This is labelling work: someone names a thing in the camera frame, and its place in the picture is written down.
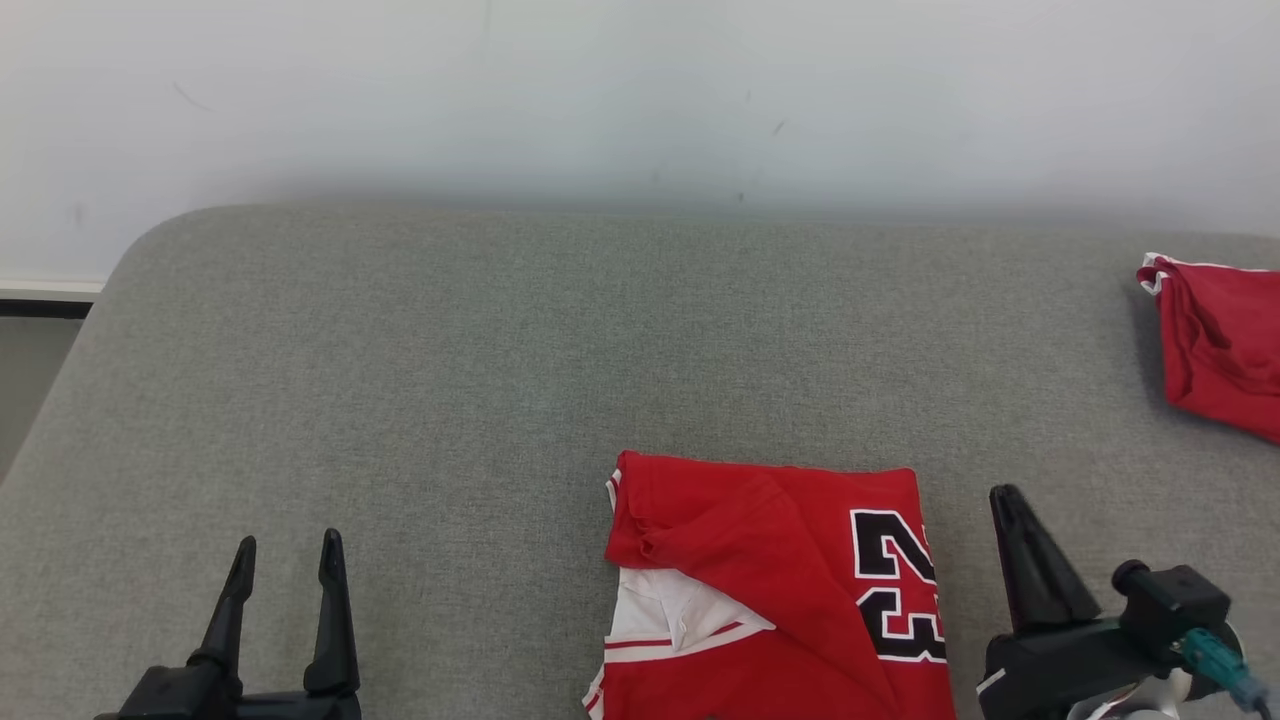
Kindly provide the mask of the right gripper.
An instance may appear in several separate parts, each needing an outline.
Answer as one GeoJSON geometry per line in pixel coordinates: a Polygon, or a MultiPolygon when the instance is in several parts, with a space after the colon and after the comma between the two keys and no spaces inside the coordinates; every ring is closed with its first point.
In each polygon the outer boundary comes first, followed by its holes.
{"type": "Polygon", "coordinates": [[[1178,661],[1152,656],[1116,620],[1093,621],[1097,600],[1016,486],[993,487],[989,510],[1018,634],[986,648],[983,717],[1084,719],[1112,701],[1175,710],[1188,698],[1178,661]]]}

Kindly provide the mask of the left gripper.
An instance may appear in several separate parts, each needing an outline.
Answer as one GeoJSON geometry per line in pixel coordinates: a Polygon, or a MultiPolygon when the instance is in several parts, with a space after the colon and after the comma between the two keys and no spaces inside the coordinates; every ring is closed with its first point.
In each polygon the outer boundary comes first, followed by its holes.
{"type": "Polygon", "coordinates": [[[186,667],[152,666],[125,702],[99,719],[361,719],[355,623],[342,536],[328,528],[317,579],[323,588],[312,662],[303,689],[236,694],[244,605],[253,593],[257,543],[246,536],[198,648],[186,667]]]}

